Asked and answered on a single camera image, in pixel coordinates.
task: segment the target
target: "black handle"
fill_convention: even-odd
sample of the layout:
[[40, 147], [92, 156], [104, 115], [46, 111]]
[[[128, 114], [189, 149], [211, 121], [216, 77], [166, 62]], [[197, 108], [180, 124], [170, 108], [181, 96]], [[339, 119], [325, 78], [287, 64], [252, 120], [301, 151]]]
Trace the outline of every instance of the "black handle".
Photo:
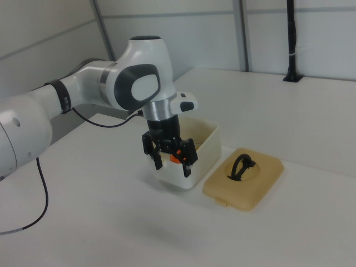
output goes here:
[[[239, 170], [238, 173], [236, 173], [236, 169], [238, 168], [238, 164], [240, 161], [243, 161], [243, 167]], [[244, 172], [253, 166], [255, 166], [256, 162], [254, 162], [251, 157], [248, 154], [241, 154], [238, 156], [238, 158], [235, 160], [235, 163], [233, 165], [233, 170], [231, 171], [231, 176], [228, 176], [228, 178], [234, 180], [234, 181], [240, 181], [241, 182], [241, 177], [244, 174]]]

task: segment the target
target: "white plastic container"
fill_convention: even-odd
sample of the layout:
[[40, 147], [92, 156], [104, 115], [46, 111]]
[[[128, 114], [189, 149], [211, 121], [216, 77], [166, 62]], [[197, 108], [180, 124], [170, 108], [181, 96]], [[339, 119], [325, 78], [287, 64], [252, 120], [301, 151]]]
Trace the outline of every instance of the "white plastic container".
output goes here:
[[159, 181], [167, 182], [183, 189], [190, 189], [221, 156], [219, 125], [214, 121], [187, 116], [179, 117], [179, 123], [181, 138], [183, 140], [192, 138], [197, 147], [198, 160], [191, 168], [191, 175], [184, 177], [182, 164], [170, 161], [169, 154], [160, 154], [163, 167], [159, 170], [156, 170], [155, 164], [149, 155], [147, 158], [150, 161], [155, 177]]

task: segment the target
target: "wall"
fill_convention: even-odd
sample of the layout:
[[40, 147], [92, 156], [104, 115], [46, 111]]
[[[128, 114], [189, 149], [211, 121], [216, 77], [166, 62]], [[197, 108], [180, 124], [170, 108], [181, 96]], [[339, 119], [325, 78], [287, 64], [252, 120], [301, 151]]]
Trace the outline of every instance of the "wall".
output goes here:
[[[108, 59], [89, 0], [2, 0], [0, 98], [60, 78], [89, 57]], [[93, 105], [82, 107], [86, 116]], [[74, 113], [52, 120], [53, 140], [82, 122]]]
[[[309, 77], [356, 80], [356, 1], [295, 0], [296, 60]], [[250, 71], [288, 69], [286, 0], [244, 0]]]
[[174, 79], [194, 67], [244, 70], [238, 1], [98, 0], [115, 57], [132, 36], [158, 35], [168, 47]]

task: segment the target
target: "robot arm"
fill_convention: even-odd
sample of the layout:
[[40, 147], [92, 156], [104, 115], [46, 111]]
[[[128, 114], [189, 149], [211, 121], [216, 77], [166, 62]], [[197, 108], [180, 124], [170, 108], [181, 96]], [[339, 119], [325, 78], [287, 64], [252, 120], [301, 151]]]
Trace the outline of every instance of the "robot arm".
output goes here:
[[197, 160], [192, 139], [182, 140], [177, 114], [197, 108], [191, 93], [177, 93], [167, 47], [158, 36], [138, 36], [116, 62], [88, 61], [45, 86], [0, 102], [0, 175], [38, 157], [52, 139], [50, 119], [84, 103], [121, 110], [142, 109], [149, 131], [144, 152], [162, 167], [161, 152], [173, 154], [185, 176]]

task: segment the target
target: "black ring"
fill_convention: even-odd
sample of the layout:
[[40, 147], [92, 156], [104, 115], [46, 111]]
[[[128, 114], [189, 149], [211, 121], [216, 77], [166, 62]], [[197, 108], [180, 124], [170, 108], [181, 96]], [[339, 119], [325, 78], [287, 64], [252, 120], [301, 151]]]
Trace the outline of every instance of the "black ring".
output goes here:
[[[238, 164], [240, 163], [241, 160], [243, 161], [243, 167], [241, 168], [241, 170], [239, 170], [238, 173], [236, 173], [236, 169], [238, 168]], [[235, 163], [233, 165], [233, 169], [231, 171], [231, 176], [228, 176], [228, 178], [230, 178], [230, 179], [232, 179], [234, 181], [241, 182], [241, 177], [244, 174], [244, 172], [248, 168], [255, 166], [255, 164], [256, 164], [256, 162], [254, 162], [248, 154], [241, 154], [235, 160]]]
[[67, 113], [72, 108], [71, 97], [69, 96], [67, 87], [60, 80], [53, 80], [46, 82], [44, 85], [52, 85], [57, 92], [58, 98], [60, 99], [62, 114]]

